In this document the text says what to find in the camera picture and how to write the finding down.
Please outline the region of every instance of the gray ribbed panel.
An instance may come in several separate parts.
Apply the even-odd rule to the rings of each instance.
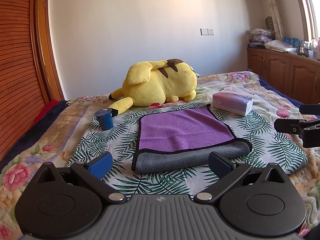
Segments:
[[[24,236],[23,240],[35,240]],[[107,208],[89,230],[68,240],[254,240],[226,225],[214,207],[188,195],[133,195]],[[297,235],[278,238],[301,240]]]

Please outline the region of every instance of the bed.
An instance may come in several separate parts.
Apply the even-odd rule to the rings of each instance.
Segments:
[[[55,108],[55,114],[49,111],[44,116],[44,121],[40,120],[36,124],[38,128],[44,124],[49,127],[42,135],[38,135],[39,139],[33,137],[32,145],[26,138],[24,139],[29,145],[18,141],[19,149],[22,151],[11,152],[1,162],[3,169],[0,175],[0,238],[13,240],[20,237],[14,207],[43,162],[51,161],[57,167],[65,167],[79,160],[87,162],[108,150],[113,155],[114,163],[104,181],[128,197],[133,193],[193,195],[209,183],[217,181],[218,178],[207,165],[147,174],[132,172],[131,160],[136,146],[137,122],[142,116],[161,111],[203,107],[212,101],[213,93],[222,90],[254,97],[254,112],[248,116],[248,120],[261,124],[257,128],[259,131],[254,134],[264,136],[266,145],[259,146],[253,139],[251,143],[260,157],[250,155],[244,160],[258,167],[263,167],[269,161],[282,163],[282,167],[290,174],[290,180],[306,203],[307,219],[300,231],[301,236],[305,235],[319,223],[319,148],[304,149],[298,136],[276,134],[272,124],[279,117],[306,120],[316,117],[301,115],[298,111],[301,103],[279,93],[256,74],[245,71],[199,78],[196,98],[190,103],[179,101],[160,106],[133,107],[114,117],[114,128],[110,131],[102,131],[97,120],[93,118],[97,110],[112,103],[108,94],[70,100],[61,103],[63,107],[60,109]],[[245,136],[246,126],[236,116],[218,109],[212,109],[212,112],[218,119],[235,128],[239,137]],[[272,152],[272,140],[278,140],[277,145],[282,148],[289,146],[288,149],[280,149],[284,158],[277,159],[277,156],[272,155],[273,152],[279,151],[278,147]]]

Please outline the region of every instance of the cabinet top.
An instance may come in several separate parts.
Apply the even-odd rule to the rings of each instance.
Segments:
[[[309,64],[313,64],[313,65],[317,65],[320,67],[320,61],[315,60],[315,59],[310,59],[310,58],[306,58],[306,57],[302,57],[302,56],[298,56],[289,52],[279,52],[279,51],[275,51],[275,50],[271,50],[271,49],[253,49],[253,48],[247,48],[248,52],[265,52],[265,53],[269,53],[269,54],[275,54],[275,55],[279,55],[279,56],[283,56],[283,57],[288,57],[288,58],[293,58],[293,59],[297,59],[297,60],[301,60],[304,62],[307,62]]]

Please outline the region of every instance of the purple towel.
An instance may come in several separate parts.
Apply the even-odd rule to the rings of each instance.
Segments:
[[[177,152],[224,143],[235,137],[206,107],[146,115],[140,127],[139,150]]]

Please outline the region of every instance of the yellow plush toy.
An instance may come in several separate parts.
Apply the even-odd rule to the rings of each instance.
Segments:
[[[124,98],[109,107],[112,116],[116,116],[133,105],[171,103],[179,98],[189,102],[196,97],[196,86],[196,73],[180,59],[138,62],[129,68],[122,88],[109,96],[109,99]]]

